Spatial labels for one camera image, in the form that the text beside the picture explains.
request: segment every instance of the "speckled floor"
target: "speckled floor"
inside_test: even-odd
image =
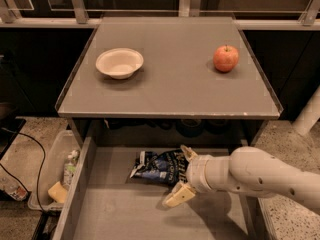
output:
[[[61,118],[26,118],[23,133],[50,150],[56,135],[66,129]],[[306,136],[297,134],[288,121],[270,121],[256,147],[300,169],[320,173],[320,123]],[[43,154],[32,140],[18,136],[1,163],[32,190]],[[274,228],[275,239],[320,239],[320,216],[282,196],[263,199],[263,206]],[[26,202],[0,201],[0,240],[32,239],[40,218]]]

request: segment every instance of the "yellow sponge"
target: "yellow sponge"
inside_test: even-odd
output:
[[[54,201],[63,204],[67,198],[68,191],[58,181],[48,190],[48,194]]]

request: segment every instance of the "red apple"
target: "red apple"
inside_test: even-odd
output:
[[[220,46],[213,55],[213,64],[221,72],[231,71],[239,61],[237,48],[231,45]]]

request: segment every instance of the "gray table top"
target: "gray table top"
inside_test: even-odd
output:
[[[214,69],[221,45],[238,48],[229,73]],[[144,64],[126,80],[95,67],[109,49],[131,48]],[[104,18],[58,113],[63,117],[276,119],[279,109],[230,17]]]

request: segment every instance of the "bottle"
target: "bottle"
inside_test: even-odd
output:
[[[64,164],[63,170],[63,187],[69,190],[71,185],[72,177],[76,170],[76,165],[79,159],[80,152],[78,150],[73,150],[67,157],[67,161]]]
[[[28,196],[28,192],[13,178],[2,177],[0,185],[3,191],[16,201],[22,201]]]

